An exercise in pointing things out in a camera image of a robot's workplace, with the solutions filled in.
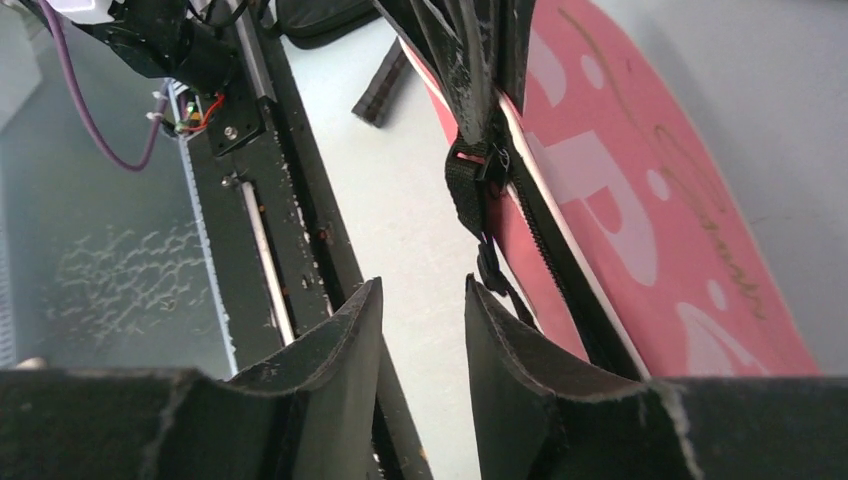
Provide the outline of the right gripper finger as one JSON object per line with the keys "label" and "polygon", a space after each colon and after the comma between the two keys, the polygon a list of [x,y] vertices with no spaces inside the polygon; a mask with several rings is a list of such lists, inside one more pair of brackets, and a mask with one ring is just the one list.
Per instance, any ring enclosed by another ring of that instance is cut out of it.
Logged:
{"label": "right gripper finger", "polygon": [[559,348],[473,277],[473,421],[485,479],[843,479],[843,377],[635,382]]}
{"label": "right gripper finger", "polygon": [[195,369],[1,374],[5,479],[363,479],[383,288],[229,381]]}

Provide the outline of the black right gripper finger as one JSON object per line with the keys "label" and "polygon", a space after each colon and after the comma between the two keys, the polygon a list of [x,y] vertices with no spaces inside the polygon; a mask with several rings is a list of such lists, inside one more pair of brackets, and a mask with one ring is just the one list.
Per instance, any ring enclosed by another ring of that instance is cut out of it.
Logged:
{"label": "black right gripper finger", "polygon": [[496,83],[523,112],[535,0],[499,2]]}
{"label": "black right gripper finger", "polygon": [[495,1],[376,1],[441,87],[461,136],[479,143],[494,108]]}

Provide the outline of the pink sport racket bag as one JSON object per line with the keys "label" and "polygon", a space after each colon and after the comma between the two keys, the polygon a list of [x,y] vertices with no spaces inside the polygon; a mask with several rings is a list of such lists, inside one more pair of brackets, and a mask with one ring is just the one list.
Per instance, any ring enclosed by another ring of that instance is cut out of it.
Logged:
{"label": "pink sport racket bag", "polygon": [[634,380],[819,366],[684,110],[591,1],[536,1],[523,112],[496,83],[465,140],[427,67],[444,172],[478,271],[556,345]]}

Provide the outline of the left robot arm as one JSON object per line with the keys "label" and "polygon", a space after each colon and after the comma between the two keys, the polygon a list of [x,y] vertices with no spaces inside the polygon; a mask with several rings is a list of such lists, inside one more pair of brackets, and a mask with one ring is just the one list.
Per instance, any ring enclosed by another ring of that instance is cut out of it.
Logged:
{"label": "left robot arm", "polygon": [[283,35],[333,40],[387,15],[392,1],[305,1],[305,14],[285,1],[25,1],[51,32],[71,93],[92,138],[94,127],[76,82],[63,26],[107,45],[138,74],[170,78],[202,95],[235,100],[239,78],[259,98],[274,99],[270,61],[261,40]]}

